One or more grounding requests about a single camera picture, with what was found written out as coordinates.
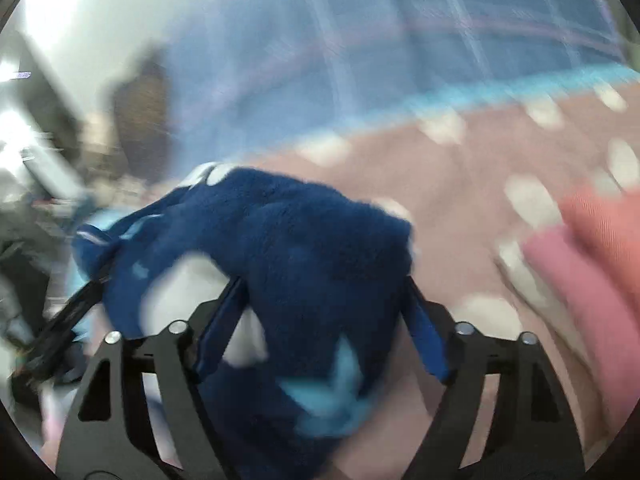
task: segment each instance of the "blue plaid fabric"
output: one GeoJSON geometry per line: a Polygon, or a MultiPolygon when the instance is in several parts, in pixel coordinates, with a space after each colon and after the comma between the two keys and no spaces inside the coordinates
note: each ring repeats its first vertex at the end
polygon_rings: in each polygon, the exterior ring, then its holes
{"type": "Polygon", "coordinates": [[[207,0],[164,51],[172,173],[528,78],[593,85],[622,62],[602,0],[207,0]]]}

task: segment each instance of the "metal screw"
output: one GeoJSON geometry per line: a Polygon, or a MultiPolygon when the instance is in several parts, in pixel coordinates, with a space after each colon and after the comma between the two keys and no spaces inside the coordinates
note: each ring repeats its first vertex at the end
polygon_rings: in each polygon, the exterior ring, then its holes
{"type": "Polygon", "coordinates": [[[171,325],[169,325],[169,332],[171,332],[172,334],[181,334],[182,332],[187,330],[187,326],[187,323],[182,320],[174,321],[173,323],[171,323],[171,325]]]}
{"type": "Polygon", "coordinates": [[[475,331],[476,328],[471,323],[468,323],[466,321],[463,321],[462,323],[458,323],[456,325],[456,333],[459,335],[472,335],[472,333],[475,331]]]}
{"type": "Polygon", "coordinates": [[[112,345],[112,344],[117,343],[118,341],[120,341],[120,339],[122,339],[122,334],[120,332],[118,332],[117,330],[114,330],[113,332],[109,332],[104,337],[104,342],[107,343],[107,345],[112,345]]]}
{"type": "Polygon", "coordinates": [[[537,345],[538,344],[538,336],[533,332],[523,332],[522,333],[522,342],[525,345],[537,345]]]}

